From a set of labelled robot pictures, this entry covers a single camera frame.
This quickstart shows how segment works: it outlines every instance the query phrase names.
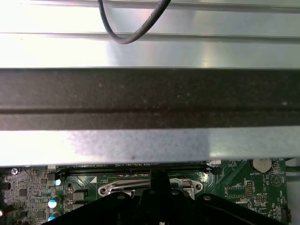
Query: screw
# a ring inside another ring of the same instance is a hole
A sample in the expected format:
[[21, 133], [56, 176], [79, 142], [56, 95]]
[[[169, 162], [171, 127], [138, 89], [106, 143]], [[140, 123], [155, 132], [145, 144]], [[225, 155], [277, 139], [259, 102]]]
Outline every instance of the screw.
[[201, 189], [201, 186], [200, 186], [199, 184], [197, 184], [197, 185], [196, 185], [196, 189], [197, 189], [197, 190], [200, 190], [200, 189]]
[[210, 200], [211, 200], [211, 197], [208, 196], [208, 195], [205, 195], [205, 196], [203, 196], [203, 199], [206, 200], [206, 201], [210, 201]]
[[19, 170], [17, 168], [12, 168], [10, 172], [12, 175], [17, 175], [19, 173]]
[[176, 191], [176, 190], [171, 191], [171, 193], [172, 193], [172, 195], [178, 195], [179, 194], [179, 192]]

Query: mounting hole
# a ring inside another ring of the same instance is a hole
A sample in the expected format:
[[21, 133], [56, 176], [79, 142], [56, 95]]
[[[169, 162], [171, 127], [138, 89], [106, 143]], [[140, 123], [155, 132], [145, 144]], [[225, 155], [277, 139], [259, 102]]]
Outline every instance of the mounting hole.
[[104, 195], [104, 194], [106, 193], [106, 189], [105, 189], [105, 188], [102, 188], [102, 189], [100, 190], [100, 193], [101, 193], [102, 195]]

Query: chip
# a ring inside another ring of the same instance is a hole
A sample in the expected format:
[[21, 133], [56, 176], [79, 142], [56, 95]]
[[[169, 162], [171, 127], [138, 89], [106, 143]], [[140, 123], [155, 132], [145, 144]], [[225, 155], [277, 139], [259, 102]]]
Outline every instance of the chip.
[[82, 201], [85, 199], [84, 192], [74, 192], [74, 201]]
[[37, 211], [37, 218], [45, 218], [45, 212], [44, 211]]
[[76, 210], [82, 206], [84, 206], [84, 204], [74, 204], [73, 209]]
[[46, 184], [47, 183], [47, 179], [41, 179], [41, 184]]
[[25, 197], [25, 196], [27, 196], [27, 189], [20, 189], [20, 190], [19, 190], [19, 196], [20, 196], [20, 197]]
[[67, 193], [67, 198], [73, 198], [73, 193]]
[[68, 204], [67, 205], [67, 210], [72, 210], [73, 209], [73, 204]]

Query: metal bar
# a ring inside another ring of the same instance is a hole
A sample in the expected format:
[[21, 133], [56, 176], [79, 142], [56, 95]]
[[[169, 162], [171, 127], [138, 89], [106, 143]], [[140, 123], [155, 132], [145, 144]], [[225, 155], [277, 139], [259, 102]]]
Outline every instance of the metal bar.
[[2, 69], [0, 166], [300, 156], [299, 84], [298, 70]]
[[299, 157], [299, 132], [299, 127], [1, 131], [0, 166]]

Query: capacitor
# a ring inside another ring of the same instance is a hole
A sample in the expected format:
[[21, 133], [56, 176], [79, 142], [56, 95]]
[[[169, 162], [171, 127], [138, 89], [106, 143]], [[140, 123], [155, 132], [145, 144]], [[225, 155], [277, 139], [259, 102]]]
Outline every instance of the capacitor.
[[60, 202], [61, 202], [61, 197], [56, 195], [48, 202], [48, 206], [50, 209], [54, 209]]
[[48, 221], [53, 220], [53, 219], [55, 219], [55, 218], [57, 218], [57, 217], [60, 217], [60, 216], [61, 216], [61, 213], [60, 213], [60, 212], [54, 212], [54, 213], [52, 213], [52, 215], [48, 218]]
[[4, 209], [0, 210], [0, 217], [5, 216], [6, 214], [10, 213], [11, 211], [13, 211], [15, 209], [15, 207], [13, 205], [8, 205], [7, 207], [5, 207]]

